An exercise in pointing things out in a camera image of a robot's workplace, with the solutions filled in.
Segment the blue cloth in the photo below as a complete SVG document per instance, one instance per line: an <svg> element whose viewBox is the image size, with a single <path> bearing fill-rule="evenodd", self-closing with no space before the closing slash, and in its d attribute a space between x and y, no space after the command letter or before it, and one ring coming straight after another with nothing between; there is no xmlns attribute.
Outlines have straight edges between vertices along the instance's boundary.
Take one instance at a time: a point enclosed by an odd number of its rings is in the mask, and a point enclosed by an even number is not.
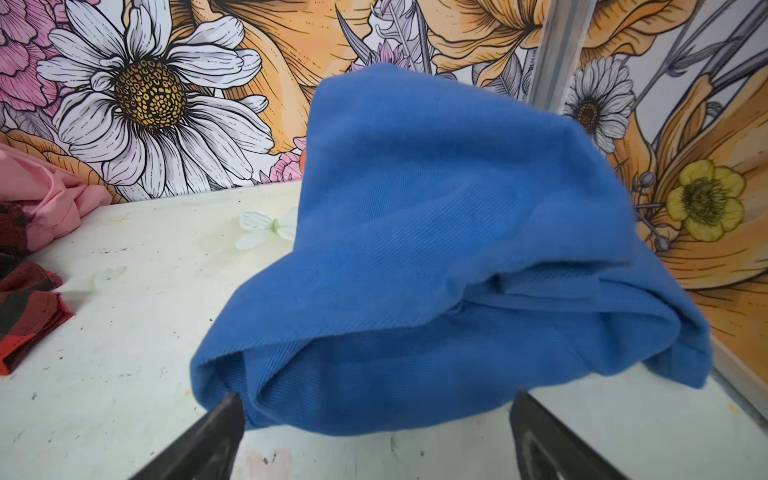
<svg viewBox="0 0 768 480"><path fill-rule="evenodd" d="M582 128L375 65L319 85L293 249L231 296L191 387L251 428L352 436L637 363L704 386L709 326Z"/></svg>

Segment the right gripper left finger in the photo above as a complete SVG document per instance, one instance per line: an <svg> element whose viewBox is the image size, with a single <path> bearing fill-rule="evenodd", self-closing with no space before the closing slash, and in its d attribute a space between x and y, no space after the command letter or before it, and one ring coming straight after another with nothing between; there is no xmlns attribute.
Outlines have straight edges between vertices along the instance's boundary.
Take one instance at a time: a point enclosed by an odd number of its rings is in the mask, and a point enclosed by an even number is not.
<svg viewBox="0 0 768 480"><path fill-rule="evenodd" d="M238 394L206 413L131 480L228 480L245 433Z"/></svg>

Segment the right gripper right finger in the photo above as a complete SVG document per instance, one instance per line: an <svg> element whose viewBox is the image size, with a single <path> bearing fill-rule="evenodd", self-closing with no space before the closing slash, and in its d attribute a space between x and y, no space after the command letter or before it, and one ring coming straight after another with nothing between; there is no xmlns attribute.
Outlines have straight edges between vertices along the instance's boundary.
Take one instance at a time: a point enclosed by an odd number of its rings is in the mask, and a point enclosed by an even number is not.
<svg viewBox="0 0 768 480"><path fill-rule="evenodd" d="M516 395L509 423L521 479L628 479L525 391Z"/></svg>

